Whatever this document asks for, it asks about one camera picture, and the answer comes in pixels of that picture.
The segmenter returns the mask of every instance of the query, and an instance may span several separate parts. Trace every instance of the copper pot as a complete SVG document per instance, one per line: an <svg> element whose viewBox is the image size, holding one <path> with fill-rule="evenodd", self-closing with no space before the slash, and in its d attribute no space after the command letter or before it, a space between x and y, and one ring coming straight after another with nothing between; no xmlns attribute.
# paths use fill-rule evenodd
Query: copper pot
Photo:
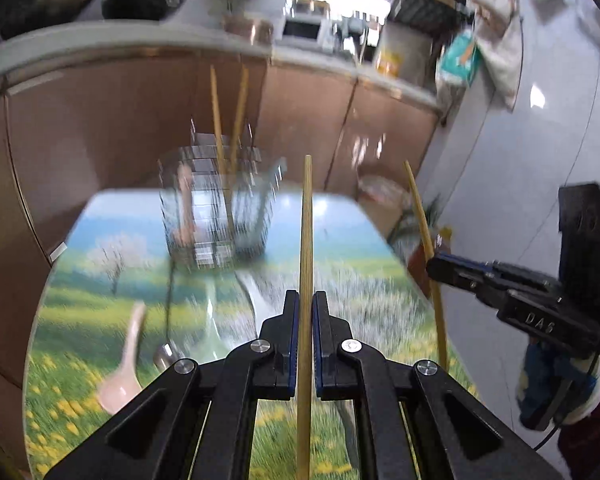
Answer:
<svg viewBox="0 0 600 480"><path fill-rule="evenodd" d="M273 24L260 18L228 14L222 20L222 28L245 38L251 44L270 45L273 40Z"/></svg>

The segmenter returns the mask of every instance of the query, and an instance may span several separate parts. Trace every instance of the pink spoon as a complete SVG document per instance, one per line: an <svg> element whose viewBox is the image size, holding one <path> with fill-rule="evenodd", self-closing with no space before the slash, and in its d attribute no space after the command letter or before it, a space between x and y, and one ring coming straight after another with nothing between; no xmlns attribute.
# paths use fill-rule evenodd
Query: pink spoon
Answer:
<svg viewBox="0 0 600 480"><path fill-rule="evenodd" d="M138 336L145 312L144 301L136 301L126 331L120 366L105 377L98 387L98 402L111 415L115 415L142 391L138 378L136 378L136 354L138 352Z"/></svg>

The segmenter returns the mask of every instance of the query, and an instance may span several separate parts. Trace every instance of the cabinet door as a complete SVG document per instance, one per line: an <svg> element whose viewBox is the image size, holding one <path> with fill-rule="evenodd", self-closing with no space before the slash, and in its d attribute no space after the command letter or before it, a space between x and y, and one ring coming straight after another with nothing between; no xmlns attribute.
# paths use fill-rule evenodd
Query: cabinet door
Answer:
<svg viewBox="0 0 600 480"><path fill-rule="evenodd" d="M311 155L314 189L324 189L352 90L353 81L345 76L269 67L256 145L286 156L286 179L302 182L304 156Z"/></svg>
<svg viewBox="0 0 600 480"><path fill-rule="evenodd" d="M27 471L27 453L22 437L22 389L0 375L0 447L17 468Z"/></svg>
<svg viewBox="0 0 600 480"><path fill-rule="evenodd" d="M327 190L355 196L359 174L378 174L406 189L404 161L418 174L437 121L433 110L358 85Z"/></svg>
<svg viewBox="0 0 600 480"><path fill-rule="evenodd" d="M0 373L22 384L31 324L50 266L14 180L5 113L0 96Z"/></svg>
<svg viewBox="0 0 600 480"><path fill-rule="evenodd" d="M249 93L245 120L251 123L252 129L256 129L262 84L267 71L266 60L239 56L238 54L203 52L200 56L198 78L196 79L196 101L193 115L198 132L214 132L214 119L211 109L211 66L213 65L218 82L218 104L222 134L230 136L233 133L243 64L249 69Z"/></svg>
<svg viewBox="0 0 600 480"><path fill-rule="evenodd" d="M125 59L10 89L13 162L47 254L101 189L157 183L158 158L189 143L196 57Z"/></svg>

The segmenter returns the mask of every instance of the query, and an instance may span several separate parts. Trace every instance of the wooden chopstick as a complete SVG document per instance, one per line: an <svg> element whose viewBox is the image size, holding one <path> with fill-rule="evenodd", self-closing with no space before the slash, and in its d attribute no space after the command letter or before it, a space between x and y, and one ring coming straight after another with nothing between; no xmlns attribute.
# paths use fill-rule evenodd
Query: wooden chopstick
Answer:
<svg viewBox="0 0 600 480"><path fill-rule="evenodd" d="M224 208L229 227L229 236L234 236L234 218L231 211L230 183L226 178L226 160L224 159L224 146L222 145L222 124L220 122L220 105L218 103L218 81L216 80L216 68L211 65L211 107L214 114L214 133L216 135L216 155L218 157L218 171L224 195Z"/></svg>
<svg viewBox="0 0 600 480"><path fill-rule="evenodd" d="M249 69L242 66L240 77L240 91L238 92L238 104L235 108L234 134L231 137L229 164L231 174L234 175L238 166L238 140L244 127L244 111L247 107L247 95L249 94Z"/></svg>
<svg viewBox="0 0 600 480"><path fill-rule="evenodd" d="M422 200L416 186L416 179L411 171L411 166L407 160L404 161L404 169L407 171L409 179L409 188L411 191L411 201L413 202L413 210L418 218L418 227L420 228L420 238L424 247L425 261L428 262L433 258L433 243L431 243L431 234L427 226L427 218L424 215ZM440 294L440 285L434 280L429 280L431 288L431 299L433 301L433 313L436 319L436 336L438 339L438 364L445 370L448 369L448 355L446 354L446 326L445 312L442 308L442 295Z"/></svg>
<svg viewBox="0 0 600 480"><path fill-rule="evenodd" d="M314 295L314 213L311 155L304 156L302 225L300 235L300 316L298 327L298 447L296 479L309 479L312 338L311 302Z"/></svg>

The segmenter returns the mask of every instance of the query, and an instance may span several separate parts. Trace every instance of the white tree print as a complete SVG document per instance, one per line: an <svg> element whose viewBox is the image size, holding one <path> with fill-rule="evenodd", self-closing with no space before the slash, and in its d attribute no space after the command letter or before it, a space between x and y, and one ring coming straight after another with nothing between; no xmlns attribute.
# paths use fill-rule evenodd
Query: white tree print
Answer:
<svg viewBox="0 0 600 480"><path fill-rule="evenodd" d="M146 239L126 233L97 238L96 246L89 251L87 259L111 280L111 293L115 296L123 270L142 267L148 263Z"/></svg>

